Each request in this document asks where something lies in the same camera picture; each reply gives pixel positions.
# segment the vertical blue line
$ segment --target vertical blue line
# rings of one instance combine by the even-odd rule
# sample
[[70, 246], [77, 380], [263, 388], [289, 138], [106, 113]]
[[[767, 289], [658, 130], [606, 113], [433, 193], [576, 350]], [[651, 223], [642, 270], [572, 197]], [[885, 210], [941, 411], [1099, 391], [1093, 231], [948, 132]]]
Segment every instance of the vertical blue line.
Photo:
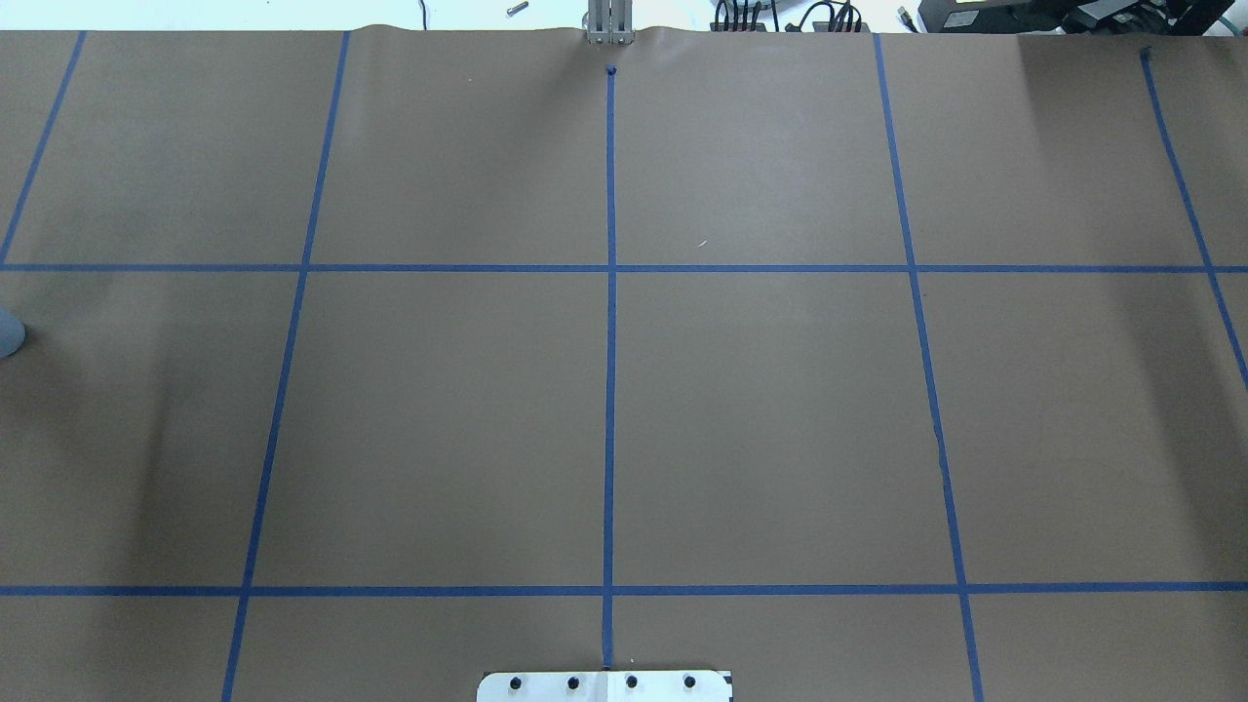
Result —
[[615, 72], [607, 66], [607, 436], [603, 475], [603, 668], [614, 653], [615, 587]]
[[56, 116], [61, 114], [61, 105], [65, 102], [65, 94], [69, 92], [70, 79], [74, 77], [74, 69], [77, 67], [77, 60], [82, 55], [82, 44], [85, 42], [86, 32], [80, 31], [79, 39], [74, 44], [74, 52], [70, 54], [70, 62], [65, 66], [65, 75], [61, 76], [61, 86], [56, 91], [56, 99], [52, 100], [52, 109], [47, 112], [47, 121], [44, 122], [44, 134], [39, 137], [39, 145], [35, 146], [35, 156], [30, 160], [30, 169], [26, 170], [26, 181], [21, 184], [21, 192], [17, 194], [17, 205], [12, 209], [12, 216], [9, 219], [9, 229], [4, 234], [4, 244], [0, 244], [0, 264], [4, 264], [9, 257], [12, 237], [17, 235], [21, 211], [26, 209], [26, 197], [30, 196], [30, 189], [35, 185], [39, 164], [44, 160], [44, 150], [47, 149], [47, 140], [52, 136], [52, 126], [56, 124]]
[[1139, 65], [1144, 70], [1144, 84], [1148, 86], [1148, 100], [1153, 104], [1157, 131], [1161, 132], [1162, 145], [1166, 147], [1166, 157], [1169, 159], [1174, 182], [1178, 184], [1178, 194], [1183, 199], [1183, 209], [1187, 210], [1187, 221], [1192, 225], [1196, 246], [1201, 250], [1201, 260], [1204, 262], [1204, 271], [1209, 277], [1209, 287], [1213, 289], [1213, 299], [1218, 302], [1218, 312], [1222, 315], [1222, 325], [1227, 329], [1227, 340], [1231, 341], [1231, 351], [1234, 352], [1236, 363], [1239, 366], [1239, 378], [1243, 381], [1244, 387], [1248, 387], [1248, 363], [1244, 363], [1243, 347], [1239, 345], [1239, 336], [1231, 322], [1231, 312], [1227, 310], [1227, 301], [1222, 296], [1222, 284], [1218, 282], [1218, 274], [1213, 269], [1213, 256], [1209, 255], [1209, 246], [1204, 241], [1204, 232], [1201, 231], [1201, 221], [1196, 217], [1196, 207], [1192, 206], [1192, 196], [1187, 190], [1183, 169], [1178, 166], [1178, 156], [1174, 154], [1173, 142], [1171, 142], [1169, 129], [1166, 126], [1166, 117], [1162, 116], [1162, 101], [1157, 96], [1157, 84], [1153, 82], [1152, 59], [1152, 47], [1146, 46], [1139, 52]]
[[247, 623], [247, 607], [251, 603], [251, 586], [256, 575], [256, 556], [260, 552], [260, 532], [265, 526], [265, 507], [268, 503], [268, 485], [273, 475], [273, 458], [277, 455], [277, 437], [282, 426], [282, 411], [286, 408], [286, 388], [291, 378], [291, 363], [295, 358], [295, 341], [300, 330], [300, 316], [303, 311], [303, 292], [307, 287], [308, 266], [312, 261], [312, 245], [316, 240], [317, 217], [321, 212], [321, 192], [324, 189], [324, 175], [329, 166], [329, 147], [333, 144], [333, 125], [338, 119], [338, 97], [342, 95], [342, 76], [347, 67], [347, 49], [351, 45], [351, 32], [342, 32], [342, 45], [338, 49], [338, 69], [333, 79], [333, 94], [329, 97], [329, 116], [326, 119], [324, 140], [321, 145], [321, 166], [317, 169], [316, 187], [312, 191], [312, 209], [308, 212], [308, 229], [303, 239], [303, 259], [298, 284], [295, 286], [295, 301], [291, 305], [291, 322], [286, 330], [286, 351], [282, 353], [282, 371], [277, 380], [277, 397], [273, 401], [273, 417], [268, 426], [268, 445], [265, 448], [265, 465], [260, 473], [260, 490], [256, 495], [256, 511], [251, 521], [251, 538], [247, 542], [247, 561], [243, 566], [242, 592], [238, 596], [238, 610], [235, 612], [233, 636], [230, 640], [230, 658], [226, 661], [226, 676], [221, 687], [221, 701], [230, 702], [233, 697], [235, 673], [238, 671], [238, 655], [242, 651], [242, 635]]
[[945, 448], [945, 423], [940, 416], [940, 397], [936, 395], [936, 376], [932, 371], [931, 346], [927, 342], [927, 319], [924, 314], [924, 297], [919, 287], [919, 266], [915, 262], [914, 239], [910, 234], [910, 214], [906, 209], [906, 190], [901, 180], [901, 159], [897, 155], [897, 135], [892, 125], [892, 104], [889, 99], [889, 79], [884, 67], [884, 46], [880, 35], [875, 40], [875, 66], [880, 75], [880, 97], [884, 101], [884, 127], [889, 136], [889, 157], [892, 161], [892, 186], [897, 196], [897, 212], [901, 217], [901, 239], [906, 247], [906, 266], [910, 270], [910, 299], [915, 307], [915, 324], [919, 327], [919, 349], [924, 360], [924, 380], [927, 383], [927, 407], [932, 416], [932, 430], [936, 433], [936, 450], [940, 458], [941, 486], [945, 492], [945, 520], [948, 523], [948, 541], [953, 552], [953, 573], [957, 576], [958, 605], [962, 610], [962, 635], [966, 638], [966, 658], [971, 670], [971, 691], [976, 702], [983, 702], [983, 683], [980, 677], [980, 653], [975, 643], [975, 621], [971, 617], [971, 596], [966, 590], [966, 567], [962, 562], [962, 537], [957, 527], [957, 507], [953, 502], [953, 480], [948, 472], [948, 452]]

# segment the blue grid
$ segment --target blue grid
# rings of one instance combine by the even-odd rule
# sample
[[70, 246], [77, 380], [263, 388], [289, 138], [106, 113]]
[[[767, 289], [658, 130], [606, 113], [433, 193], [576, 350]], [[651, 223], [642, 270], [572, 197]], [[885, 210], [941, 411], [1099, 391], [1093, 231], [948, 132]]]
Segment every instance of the blue grid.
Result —
[[[72, 54], [61, 79], [60, 87], [49, 112], [34, 157], [22, 184], [16, 206], [0, 244], [0, 272], [297, 272], [295, 300], [287, 329], [286, 347], [278, 378], [277, 396], [270, 426], [265, 463], [261, 472], [260, 490], [256, 497], [256, 510], [248, 541], [247, 558], [238, 587], [211, 586], [2, 586], [0, 597], [221, 597], [237, 598], [237, 613], [233, 636], [231, 637], [230, 657], [222, 686], [222, 701], [227, 702], [233, 691], [246, 627], [247, 607], [251, 598], [281, 597], [379, 597], [379, 598], [446, 598], [446, 597], [600, 597], [603, 602], [603, 665], [613, 662], [613, 598], [626, 597], [810, 597], [810, 596], [957, 596], [961, 606], [963, 635], [966, 640], [967, 662], [970, 667], [972, 692], [976, 702], [983, 700], [980, 677], [978, 657], [975, 643], [975, 626], [971, 612], [972, 595], [1031, 595], [1031, 593], [1139, 593], [1139, 592], [1248, 592], [1248, 581], [1113, 581], [1113, 582], [1013, 582], [1013, 583], [976, 583], [966, 577], [962, 561], [961, 541], [957, 526], [957, 511], [953, 485], [950, 477], [948, 458], [945, 448], [943, 426], [940, 415], [940, 398], [931, 362], [931, 350], [927, 341], [927, 325], [924, 314], [920, 277], [927, 274], [1171, 274], [1204, 275], [1217, 301], [1227, 340], [1234, 353], [1242, 380], [1248, 387], [1248, 365], [1232, 324], [1226, 300], [1218, 282], [1218, 275], [1248, 274], [1248, 266], [1217, 266], [1213, 264], [1208, 246], [1201, 230], [1199, 220], [1183, 177], [1178, 157], [1171, 142], [1169, 130], [1162, 112], [1161, 99], [1152, 74], [1152, 54], [1146, 49], [1141, 52], [1141, 66], [1148, 89], [1158, 134], [1173, 170], [1179, 197], [1188, 215], [1192, 234], [1201, 252], [1201, 266], [1099, 266], [1099, 265], [924, 265], [915, 260], [914, 242], [910, 231], [910, 219], [906, 207], [905, 186], [901, 161], [894, 130], [892, 109], [889, 96], [887, 75], [885, 70], [884, 49], [880, 36], [874, 36], [876, 70], [880, 82], [882, 116], [889, 141], [889, 154], [892, 165], [897, 212], [906, 252], [905, 265], [624, 265], [617, 260], [615, 246], [615, 66], [607, 69], [607, 265], [457, 265], [457, 264], [312, 264], [312, 246], [316, 239], [316, 226], [319, 214], [321, 195], [324, 187], [326, 172], [333, 141], [334, 121], [342, 92], [351, 32], [343, 32], [339, 47], [329, 114], [326, 121], [321, 161], [317, 171], [311, 212], [308, 215], [303, 256], [298, 264], [7, 264], [6, 259], [17, 232], [25, 202], [32, 189], [47, 141], [52, 134], [56, 117], [69, 91], [74, 70], [81, 56], [87, 32], [79, 32]], [[605, 274], [608, 279], [607, 311], [607, 402], [604, 437], [604, 496], [603, 496], [603, 585], [602, 586], [447, 586], [447, 587], [356, 587], [356, 586], [256, 586], [253, 585], [256, 557], [263, 527], [265, 506], [272, 476], [273, 458], [281, 430], [286, 390], [298, 334], [300, 315], [307, 277], [322, 272], [539, 272], [539, 274]], [[614, 583], [614, 450], [615, 450], [615, 312], [617, 284], [620, 274], [905, 274], [910, 280], [914, 304], [917, 340], [924, 363], [924, 377], [927, 386], [929, 407], [937, 440], [938, 465], [941, 470], [946, 518], [948, 523], [951, 556], [956, 573], [956, 583], [917, 583], [917, 585], [713, 585], [713, 586], [620, 586]]]

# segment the white bracket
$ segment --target white bracket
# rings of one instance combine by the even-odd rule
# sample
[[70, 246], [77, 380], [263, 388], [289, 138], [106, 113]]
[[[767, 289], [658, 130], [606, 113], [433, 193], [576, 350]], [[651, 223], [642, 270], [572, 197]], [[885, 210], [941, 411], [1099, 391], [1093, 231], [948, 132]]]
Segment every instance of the white bracket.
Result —
[[733, 702], [733, 673], [598, 671], [490, 673], [477, 702]]
[[633, 0], [589, 0], [585, 36], [590, 44], [633, 44]]

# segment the light blue cup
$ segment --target light blue cup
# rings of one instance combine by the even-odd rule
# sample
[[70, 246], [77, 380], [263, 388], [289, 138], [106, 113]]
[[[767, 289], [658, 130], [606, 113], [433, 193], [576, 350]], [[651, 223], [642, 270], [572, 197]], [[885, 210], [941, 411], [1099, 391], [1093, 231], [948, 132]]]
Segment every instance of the light blue cup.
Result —
[[0, 307], [0, 358], [12, 356], [26, 341], [26, 327], [9, 310]]

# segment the white metal plate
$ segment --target white metal plate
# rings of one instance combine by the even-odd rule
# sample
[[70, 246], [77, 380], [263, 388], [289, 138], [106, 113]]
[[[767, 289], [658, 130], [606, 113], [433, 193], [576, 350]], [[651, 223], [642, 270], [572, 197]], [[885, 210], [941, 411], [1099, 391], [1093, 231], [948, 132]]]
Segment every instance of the white metal plate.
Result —
[[[693, 686], [686, 683], [693, 681]], [[733, 673], [594, 671], [490, 673], [477, 702], [731, 702]]]

